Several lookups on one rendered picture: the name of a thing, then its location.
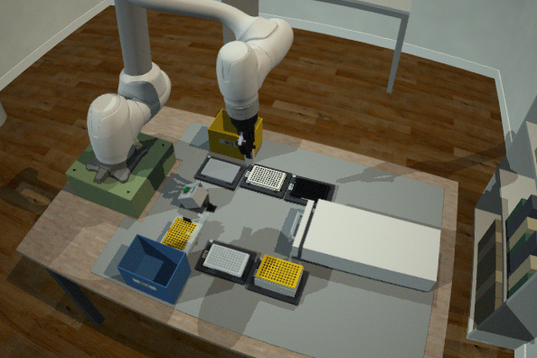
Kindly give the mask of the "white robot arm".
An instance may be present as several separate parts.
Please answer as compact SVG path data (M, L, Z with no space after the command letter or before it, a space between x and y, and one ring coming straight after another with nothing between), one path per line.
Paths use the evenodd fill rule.
M169 77L152 62L146 9L217 21L234 32L236 41L226 43L218 53L216 71L227 114L238 120L258 113L258 91L269 72L284 59L294 38L285 20L253 17L213 0L114 2L125 68L119 75L118 94L106 93L94 99L87 117L96 155L87 169L97 172L101 183L108 177L128 181L148 153L147 147L135 145L135 140L171 93Z

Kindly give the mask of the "large grey bench mat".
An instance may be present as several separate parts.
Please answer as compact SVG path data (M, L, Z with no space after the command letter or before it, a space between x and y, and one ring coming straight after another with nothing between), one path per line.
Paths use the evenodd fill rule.
M250 165L210 151L208 125L192 122L174 145L182 160L143 222L125 217L90 272L208 323L314 358L423 358L434 286L429 292L327 268L291 256L288 236L306 206L240 187ZM195 175L212 155L246 165L235 190ZM444 188L343 159L262 139L255 164L335 184L332 203L441 230ZM135 236L161 242L187 184L201 183L217 206L188 254L191 274L174 305L128 286L118 271ZM202 213L202 214L203 214ZM209 240L257 253L245 285L196 270ZM309 275L297 306L248 290L259 259L269 255Z

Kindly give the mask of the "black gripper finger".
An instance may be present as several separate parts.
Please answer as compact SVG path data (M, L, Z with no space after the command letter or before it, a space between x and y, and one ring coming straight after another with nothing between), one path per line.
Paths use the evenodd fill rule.
M243 137L242 132L240 132L240 138L235 142L235 145L238 146L242 155L245 156L245 162L249 165L254 165L254 155L251 146L251 127L248 128L248 137Z
M254 155L254 149L256 148L256 146L253 145L253 143L255 142L255 125L251 127L250 141L251 141L251 146L252 146L253 155Z

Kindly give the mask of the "blue open-top bin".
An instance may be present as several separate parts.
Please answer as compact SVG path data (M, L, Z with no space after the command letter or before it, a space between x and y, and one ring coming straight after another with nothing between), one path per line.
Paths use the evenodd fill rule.
M128 286L173 305L192 272L186 252L138 234L117 268Z

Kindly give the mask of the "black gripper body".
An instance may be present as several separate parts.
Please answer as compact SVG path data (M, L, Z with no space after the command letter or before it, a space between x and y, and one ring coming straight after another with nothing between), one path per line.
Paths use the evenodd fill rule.
M238 129L238 136L240 136L240 132L242 132L243 137L248 137L248 128L254 126L257 120L258 113L254 117L246 120L236 120L231 118L231 123Z

